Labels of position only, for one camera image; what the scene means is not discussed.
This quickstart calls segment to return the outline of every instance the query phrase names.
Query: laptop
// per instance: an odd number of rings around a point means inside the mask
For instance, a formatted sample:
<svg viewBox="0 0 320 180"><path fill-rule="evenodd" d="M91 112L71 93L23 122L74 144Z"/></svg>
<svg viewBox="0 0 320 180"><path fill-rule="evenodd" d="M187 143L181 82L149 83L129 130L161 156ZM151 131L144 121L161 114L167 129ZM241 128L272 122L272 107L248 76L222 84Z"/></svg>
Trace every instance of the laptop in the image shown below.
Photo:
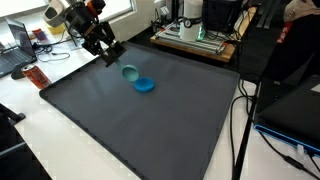
<svg viewBox="0 0 320 180"><path fill-rule="evenodd" d="M37 60L31 41L23 23L6 18L17 48L0 55L0 78L10 74L14 67L23 62L33 63Z"/></svg>
<svg viewBox="0 0 320 180"><path fill-rule="evenodd" d="M256 114L254 129L320 156L319 107L320 76L312 76Z"/></svg>

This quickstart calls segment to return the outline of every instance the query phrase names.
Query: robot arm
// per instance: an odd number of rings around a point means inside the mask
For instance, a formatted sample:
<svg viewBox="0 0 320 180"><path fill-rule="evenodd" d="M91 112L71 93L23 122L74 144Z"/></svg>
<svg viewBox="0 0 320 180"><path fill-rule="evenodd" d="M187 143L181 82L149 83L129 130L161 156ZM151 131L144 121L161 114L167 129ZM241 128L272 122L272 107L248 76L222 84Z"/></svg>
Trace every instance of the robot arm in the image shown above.
<svg viewBox="0 0 320 180"><path fill-rule="evenodd" d="M53 27L62 23L76 30L85 40L82 47L93 55L100 55L107 67L115 62L125 51L108 22L99 22L98 15L105 6L104 0L52 0L44 13L44 20ZM103 50L100 41L109 47Z"/></svg>

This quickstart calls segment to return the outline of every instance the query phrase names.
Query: black mat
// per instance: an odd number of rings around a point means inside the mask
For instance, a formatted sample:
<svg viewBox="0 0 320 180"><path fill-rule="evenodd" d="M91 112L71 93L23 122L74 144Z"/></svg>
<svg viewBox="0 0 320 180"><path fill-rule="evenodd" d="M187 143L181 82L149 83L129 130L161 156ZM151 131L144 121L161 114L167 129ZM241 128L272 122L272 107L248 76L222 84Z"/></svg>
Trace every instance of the black mat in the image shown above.
<svg viewBox="0 0 320 180"><path fill-rule="evenodd" d="M125 43L120 60L152 77L139 93L101 59L40 92L143 179L202 179L238 74Z"/></svg>

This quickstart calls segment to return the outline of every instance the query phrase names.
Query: desk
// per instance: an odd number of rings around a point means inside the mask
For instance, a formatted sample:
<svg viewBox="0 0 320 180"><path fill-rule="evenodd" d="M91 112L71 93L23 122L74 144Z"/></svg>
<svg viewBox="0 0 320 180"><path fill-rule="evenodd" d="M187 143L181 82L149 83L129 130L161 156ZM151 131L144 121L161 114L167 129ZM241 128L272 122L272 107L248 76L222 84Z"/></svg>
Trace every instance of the desk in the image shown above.
<svg viewBox="0 0 320 180"><path fill-rule="evenodd" d="M54 52L66 51L63 44ZM69 52L68 60L52 63L36 62L48 78L55 82L94 57L84 49ZM27 145L53 179L139 179L111 153L86 132L39 96L28 79L13 81L10 76L0 79L1 103L27 118L15 125ZM249 94L255 85L245 83ZM236 103L234 113L234 141L236 155L245 129L247 115L245 100ZM231 178L231 148L229 116L226 118L205 179Z"/></svg>
<svg viewBox="0 0 320 180"><path fill-rule="evenodd" d="M266 136L266 138L281 153L297 159L298 156L295 148L271 137ZM304 166L307 168L310 167L316 175L320 176L309 157L305 155L304 159ZM314 160L317 164L320 164L320 158L314 158ZM300 171L285 162L267 145L257 131L251 129L241 173L241 180L256 179L314 180L313 177L305 172Z"/></svg>
<svg viewBox="0 0 320 180"><path fill-rule="evenodd" d="M244 17L243 21L241 22L241 24L239 26L239 34L241 36L244 35L247 28L249 27L249 24L250 24L253 16L256 13L256 8L250 8L248 12L249 13L247 13L247 15ZM154 44L157 44L157 45L178 49L178 50L181 50L184 52L197 54L200 56L204 56L207 58L211 58L211 59L215 59L215 60L223 61L223 62L229 62L236 51L236 48L231 44L227 45L221 54L216 54L216 53L214 53L214 51L207 52L207 51L204 51L201 49L196 49L194 47L188 47L188 46L185 46L181 43L177 43L174 41L163 41L163 40L159 39L157 36L151 37L150 41Z"/></svg>

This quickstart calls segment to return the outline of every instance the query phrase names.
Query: gray mat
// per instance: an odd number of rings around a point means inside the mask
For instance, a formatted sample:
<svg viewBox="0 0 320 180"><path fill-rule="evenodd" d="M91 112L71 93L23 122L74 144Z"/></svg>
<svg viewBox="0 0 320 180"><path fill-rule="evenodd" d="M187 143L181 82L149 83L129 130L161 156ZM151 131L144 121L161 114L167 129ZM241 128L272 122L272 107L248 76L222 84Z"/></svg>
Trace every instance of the gray mat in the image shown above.
<svg viewBox="0 0 320 180"><path fill-rule="evenodd" d="M152 77L137 92L101 59L40 91L142 179L202 179L228 113L238 74L125 43L120 60Z"/></svg>

